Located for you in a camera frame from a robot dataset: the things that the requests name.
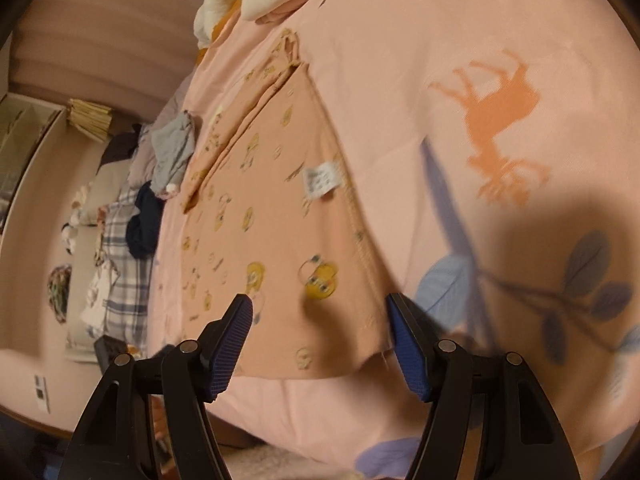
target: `plaid fabric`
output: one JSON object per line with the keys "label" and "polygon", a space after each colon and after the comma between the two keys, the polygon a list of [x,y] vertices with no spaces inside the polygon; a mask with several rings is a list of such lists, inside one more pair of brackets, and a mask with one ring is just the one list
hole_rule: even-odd
{"label": "plaid fabric", "polygon": [[102,249],[120,276],[111,287],[107,301],[105,333],[136,346],[143,354],[146,346],[146,305],[153,257],[137,260],[129,253],[127,223],[138,213],[138,189],[125,186],[117,202],[109,206]]}

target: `bed sheet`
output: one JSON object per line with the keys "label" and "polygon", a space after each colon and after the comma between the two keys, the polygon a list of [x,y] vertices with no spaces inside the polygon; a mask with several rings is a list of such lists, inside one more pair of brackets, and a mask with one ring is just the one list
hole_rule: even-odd
{"label": "bed sheet", "polygon": [[[283,23],[228,24],[187,97],[203,124],[284,27],[398,289],[523,354],[592,478],[594,450],[640,415],[640,55],[622,22],[605,0],[309,0]],[[165,218],[150,349],[181,337],[177,203]],[[233,378],[210,408],[306,456],[403,476],[424,412],[394,366],[383,380]],[[381,381],[402,400],[367,397]],[[399,405],[414,425],[382,430]]]}

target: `white clothing tag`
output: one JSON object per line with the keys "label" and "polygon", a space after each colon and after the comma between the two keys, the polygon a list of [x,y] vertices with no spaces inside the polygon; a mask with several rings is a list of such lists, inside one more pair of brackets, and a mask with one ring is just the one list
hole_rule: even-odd
{"label": "white clothing tag", "polygon": [[308,200],[320,198],[342,185],[340,167],[336,162],[323,162],[316,168],[302,170]]}

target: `wall outlet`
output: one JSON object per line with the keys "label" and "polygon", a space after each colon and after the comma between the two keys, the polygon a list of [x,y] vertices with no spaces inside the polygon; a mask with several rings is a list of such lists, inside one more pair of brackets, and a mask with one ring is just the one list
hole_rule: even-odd
{"label": "wall outlet", "polygon": [[50,413],[49,411],[49,396],[47,395],[47,382],[44,376],[34,376],[36,383],[36,402],[38,403],[38,409],[41,412]]}

